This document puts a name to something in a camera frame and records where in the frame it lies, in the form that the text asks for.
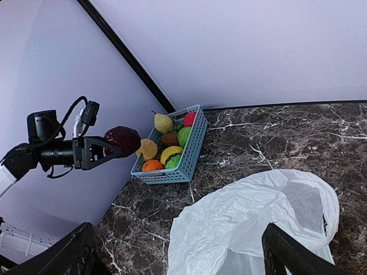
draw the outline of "plastic bag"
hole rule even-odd
[[[329,249],[339,222],[334,189],[312,173],[271,170],[183,209],[171,228],[168,274],[265,274],[261,236],[270,222],[334,263]]]

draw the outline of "cable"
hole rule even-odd
[[[14,148],[12,148],[8,153],[6,153],[6,155],[2,158],[2,160],[0,160],[0,162],[2,163],[3,160],[5,160],[12,152],[14,152],[17,149],[20,149],[20,148],[29,148],[29,149],[39,148],[39,147],[42,147],[42,146],[45,146],[45,145],[49,144],[60,133],[60,131],[64,127],[65,123],[67,122],[68,118],[70,117],[72,111],[78,105],[78,103],[81,102],[82,100],[85,102],[85,105],[88,104],[88,99],[85,96],[80,96],[77,100],[75,100],[74,103],[68,109],[67,113],[65,114],[62,122],[57,127],[55,133],[53,133],[53,135],[48,140],[46,140],[46,141],[44,141],[42,143],[32,144],[32,145],[31,144],[27,144],[27,143],[21,143],[21,144],[15,146]]]
[[[86,125],[86,126],[84,127],[84,129],[83,129],[82,133],[80,134],[80,137],[84,136],[84,135],[87,133],[88,129],[89,129],[89,125]]]
[[[53,175],[53,173],[54,173],[54,167],[52,166],[51,168],[52,168],[51,173],[49,175],[47,175],[47,177],[49,179],[60,179],[61,177],[63,177],[65,175],[67,175],[68,173],[70,173],[73,170],[74,166],[71,166],[69,171],[66,171],[65,173],[63,173],[61,175],[57,175],[57,176],[54,176]]]

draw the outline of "red apple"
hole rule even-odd
[[[112,144],[121,147],[122,157],[126,158],[131,154],[135,153],[140,148],[140,136],[134,129],[117,126],[106,132],[104,139]],[[106,155],[113,153],[113,150],[105,148],[104,152]]]
[[[184,127],[191,127],[194,124],[196,113],[187,113],[183,119]]]

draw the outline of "yellow pear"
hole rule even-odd
[[[168,133],[173,128],[172,119],[169,116],[156,113],[154,116],[154,126],[160,133]]]

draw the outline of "plastic basket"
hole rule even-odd
[[[147,184],[190,182],[192,180],[202,142],[204,141],[208,121],[200,105],[195,105],[168,115],[173,119],[176,125],[183,124],[185,114],[192,112],[196,112],[195,121],[178,166],[172,169],[142,172],[142,166],[139,163],[139,158],[137,158],[131,169],[132,176],[141,179]],[[159,144],[161,142],[161,137],[162,134],[153,127],[153,130],[149,134],[149,139]]]

